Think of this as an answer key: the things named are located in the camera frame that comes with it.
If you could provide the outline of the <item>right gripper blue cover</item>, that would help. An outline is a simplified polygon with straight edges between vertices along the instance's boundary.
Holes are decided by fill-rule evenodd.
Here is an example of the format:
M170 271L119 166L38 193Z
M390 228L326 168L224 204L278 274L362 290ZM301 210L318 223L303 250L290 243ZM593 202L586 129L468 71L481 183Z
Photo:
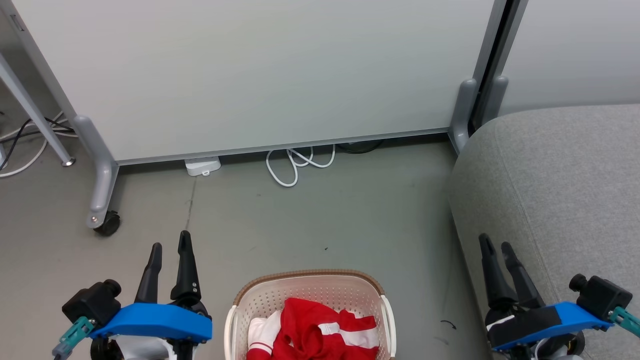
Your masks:
M515 286L514 291L503 276L499 266L499 253L489 235L480 234L478 242L489 308L493 311L507 311L517 302L517 296L520 306L537 308L490 324L487 327L487 339L493 351L507 354L510 360L534 360L532 344L583 330L606 331L613 325L570 301L546 306L511 244L503 242L503 260Z

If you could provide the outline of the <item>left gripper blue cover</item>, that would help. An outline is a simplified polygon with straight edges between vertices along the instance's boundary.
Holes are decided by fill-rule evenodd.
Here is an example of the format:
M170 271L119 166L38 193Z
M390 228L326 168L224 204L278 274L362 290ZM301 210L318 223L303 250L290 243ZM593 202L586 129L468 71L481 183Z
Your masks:
M189 231L179 236L173 304L157 304L163 247L154 243L142 272L134 303L125 306L105 326L90 333L91 360L194 360L198 346L213 339L213 322L195 306L202 292Z

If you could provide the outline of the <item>grey fabric sofa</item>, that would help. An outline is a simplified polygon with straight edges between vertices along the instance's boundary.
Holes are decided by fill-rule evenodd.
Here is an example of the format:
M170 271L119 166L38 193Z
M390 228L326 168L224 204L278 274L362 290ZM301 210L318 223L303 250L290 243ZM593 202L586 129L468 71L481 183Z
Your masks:
M542 300L574 302L576 274L633 295L640 318L640 104L513 112L482 125L447 197L478 310L489 311L479 235L509 242Z

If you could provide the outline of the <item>black caster wheel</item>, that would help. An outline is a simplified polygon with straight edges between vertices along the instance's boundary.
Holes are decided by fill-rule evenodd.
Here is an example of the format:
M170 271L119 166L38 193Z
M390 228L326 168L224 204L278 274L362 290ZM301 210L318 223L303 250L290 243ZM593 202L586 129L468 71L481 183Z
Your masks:
M101 237L114 235L121 226L121 217L116 210L108 210L104 216L103 223L94 228L94 232Z

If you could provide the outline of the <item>cream perforated laundry basket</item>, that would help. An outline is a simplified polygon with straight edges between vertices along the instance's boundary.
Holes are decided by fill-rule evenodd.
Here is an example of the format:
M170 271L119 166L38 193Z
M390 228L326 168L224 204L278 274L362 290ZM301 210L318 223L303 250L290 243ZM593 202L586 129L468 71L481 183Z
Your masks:
M393 308L380 283L354 269L307 269L261 276L238 292L224 327L225 360L246 360L249 327L285 308L291 297L315 301L332 310L373 316L374 338L381 341L375 360L396 360L397 330Z

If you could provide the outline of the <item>white power adapter box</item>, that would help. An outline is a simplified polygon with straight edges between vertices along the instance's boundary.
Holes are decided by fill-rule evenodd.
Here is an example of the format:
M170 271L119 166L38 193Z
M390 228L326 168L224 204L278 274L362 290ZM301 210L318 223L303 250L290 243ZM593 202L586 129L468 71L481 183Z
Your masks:
M192 177L209 176L210 173L221 168L222 164L218 156L185 159L185 168Z

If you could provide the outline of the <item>grey partition leg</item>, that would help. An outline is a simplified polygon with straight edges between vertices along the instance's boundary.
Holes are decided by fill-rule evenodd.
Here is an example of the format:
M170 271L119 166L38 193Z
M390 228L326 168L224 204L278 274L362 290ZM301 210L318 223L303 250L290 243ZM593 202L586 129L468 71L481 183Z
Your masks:
M93 195L86 219L87 227L94 230L105 221L120 166L112 157L93 121L84 115L76 115L72 121L74 130L93 160L95 180Z
M487 100L480 123L482 126L499 116L508 84L509 79L506 76L501 75L493 79L487 92Z
M457 155L469 140L469 121L478 94L478 82L475 79L464 80L458 89L454 111L447 135Z

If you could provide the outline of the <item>grey metal table leg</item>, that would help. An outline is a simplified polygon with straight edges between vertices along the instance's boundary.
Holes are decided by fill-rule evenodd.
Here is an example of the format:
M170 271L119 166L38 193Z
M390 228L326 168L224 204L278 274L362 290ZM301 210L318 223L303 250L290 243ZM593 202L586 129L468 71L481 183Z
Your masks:
M16 75L15 71L2 53L0 53L0 80L2 80L10 94L18 101L18 104L21 105L22 109L29 116L18 130L4 136L0 136L0 178L8 178L25 171L32 166L39 157L41 157L48 147L51 147L58 155L63 167L73 166L76 162L76 158L72 157L66 150L58 138L61 133L56 132L56 130L66 131L68 133L71 132L71 137L77 137L75 130L57 121L57 117L50 119L46 118L42 114L41 110L37 107L25 86L20 81L18 75ZM18 146L20 139L28 136L25 130L29 126L35 126L38 129L37 133L41 134L43 137L43 141L38 152L25 165L16 170L3 173L2 171L7 164L9 164L9 160L13 155L16 146Z

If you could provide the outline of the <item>large white partition panel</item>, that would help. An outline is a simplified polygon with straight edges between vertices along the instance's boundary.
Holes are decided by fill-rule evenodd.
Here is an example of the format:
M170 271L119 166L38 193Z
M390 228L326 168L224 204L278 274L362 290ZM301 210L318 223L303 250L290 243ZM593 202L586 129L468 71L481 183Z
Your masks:
M496 0L0 0L64 110L136 164L441 132Z

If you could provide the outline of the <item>narrow white partition panel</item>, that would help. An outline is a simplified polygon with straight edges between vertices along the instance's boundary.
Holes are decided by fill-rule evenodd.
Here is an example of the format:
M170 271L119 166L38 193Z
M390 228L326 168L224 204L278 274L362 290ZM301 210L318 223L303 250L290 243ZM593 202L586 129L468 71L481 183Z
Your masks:
M640 104L640 0L528 0L499 116Z

